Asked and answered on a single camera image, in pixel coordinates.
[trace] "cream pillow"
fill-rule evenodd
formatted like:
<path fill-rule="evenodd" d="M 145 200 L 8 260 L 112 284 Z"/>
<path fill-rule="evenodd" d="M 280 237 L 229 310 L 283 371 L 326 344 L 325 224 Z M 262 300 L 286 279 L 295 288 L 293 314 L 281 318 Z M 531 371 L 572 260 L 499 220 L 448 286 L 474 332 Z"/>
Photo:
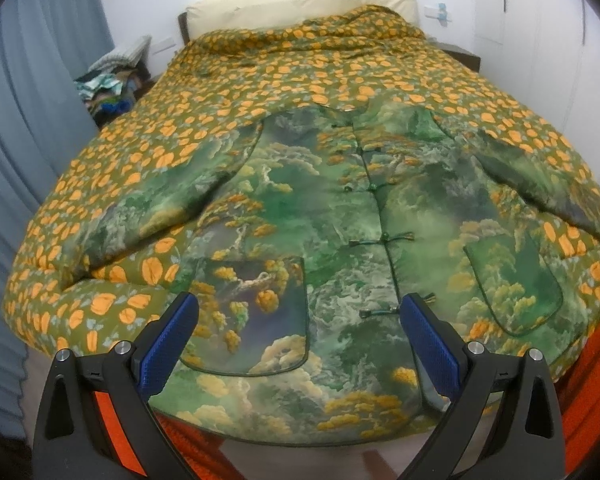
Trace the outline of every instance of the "cream pillow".
<path fill-rule="evenodd" d="M 288 27 L 365 4 L 389 7 L 407 22 L 418 23 L 416 0 L 202 0 L 187 7 L 187 28 L 195 40 L 219 29 Z"/>

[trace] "orange fabric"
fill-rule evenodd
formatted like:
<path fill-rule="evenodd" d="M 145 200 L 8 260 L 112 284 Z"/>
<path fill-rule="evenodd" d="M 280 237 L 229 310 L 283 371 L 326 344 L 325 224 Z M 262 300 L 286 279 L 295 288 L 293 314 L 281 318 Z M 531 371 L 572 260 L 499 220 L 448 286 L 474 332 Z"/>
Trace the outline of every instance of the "orange fabric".
<path fill-rule="evenodd" d="M 571 473 L 600 439 L 600 327 L 556 387 Z"/>
<path fill-rule="evenodd" d="M 122 426 L 120 426 L 120 421 L 116 415 L 116 410 L 113 409 L 113 403 L 111 402 L 109 394 L 96 392 L 95 397 L 98 408 L 100 409 L 102 421 L 104 422 L 105 428 L 107 428 L 107 433 L 109 433 L 109 438 L 120 459 L 120 463 L 127 469 L 131 469 L 131 471 L 146 476 L 131 444 L 129 444 L 129 441 L 126 439 Z"/>
<path fill-rule="evenodd" d="M 202 480 L 245 480 L 220 451 L 224 440 L 189 424 L 156 414 L 164 433 Z"/>
<path fill-rule="evenodd" d="M 120 463 L 127 469 L 146 476 L 120 426 L 109 394 L 96 392 L 96 402 Z M 224 442 L 222 438 L 203 433 L 170 417 L 156 414 L 156 418 L 164 433 L 201 480 L 244 480 L 220 451 Z"/>

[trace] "folded clothes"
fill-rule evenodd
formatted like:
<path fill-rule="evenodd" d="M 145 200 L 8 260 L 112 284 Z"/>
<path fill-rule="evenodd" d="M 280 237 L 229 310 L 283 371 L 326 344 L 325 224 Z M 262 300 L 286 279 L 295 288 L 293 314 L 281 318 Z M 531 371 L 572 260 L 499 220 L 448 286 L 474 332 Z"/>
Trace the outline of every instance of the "folded clothes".
<path fill-rule="evenodd" d="M 141 36 L 129 46 L 117 46 L 89 67 L 111 72 L 117 66 L 136 66 L 151 43 L 151 36 Z"/>
<path fill-rule="evenodd" d="M 115 95 L 122 93 L 122 81 L 113 74 L 100 74 L 87 82 L 74 81 L 83 101 L 93 99 L 99 90 L 109 90 Z"/>
<path fill-rule="evenodd" d="M 99 76 L 101 73 L 102 73 L 102 70 L 90 70 L 86 74 L 75 78 L 74 81 L 77 83 L 87 83 L 87 82 L 91 81 L 93 78 L 95 78 L 96 76 Z"/>

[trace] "bed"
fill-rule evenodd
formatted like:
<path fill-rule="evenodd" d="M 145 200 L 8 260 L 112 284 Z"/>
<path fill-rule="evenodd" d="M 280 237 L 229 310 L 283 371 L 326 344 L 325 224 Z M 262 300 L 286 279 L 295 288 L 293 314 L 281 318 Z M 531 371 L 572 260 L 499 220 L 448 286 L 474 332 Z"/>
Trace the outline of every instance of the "bed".
<path fill-rule="evenodd" d="M 194 38 L 85 147 L 14 261 L 12 330 L 104 352 L 189 290 L 201 320 L 152 406 L 277 446 L 435 426 L 448 400 L 380 312 L 408 292 L 558 380 L 600 323 L 586 164 L 388 7 L 289 25 Z"/>

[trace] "wall socket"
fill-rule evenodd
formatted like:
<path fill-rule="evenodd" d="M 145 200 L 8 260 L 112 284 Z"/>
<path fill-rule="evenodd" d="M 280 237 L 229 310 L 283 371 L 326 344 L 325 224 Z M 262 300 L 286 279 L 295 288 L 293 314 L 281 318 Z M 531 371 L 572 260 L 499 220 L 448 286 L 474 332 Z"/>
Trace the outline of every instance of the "wall socket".
<path fill-rule="evenodd" d="M 437 20 L 439 14 L 440 14 L 440 9 L 438 7 L 433 7 L 433 6 L 425 6 L 424 7 L 424 15 L 427 18 L 433 18 L 434 20 Z M 453 15 L 449 11 L 446 12 L 446 20 L 448 22 L 453 21 Z"/>

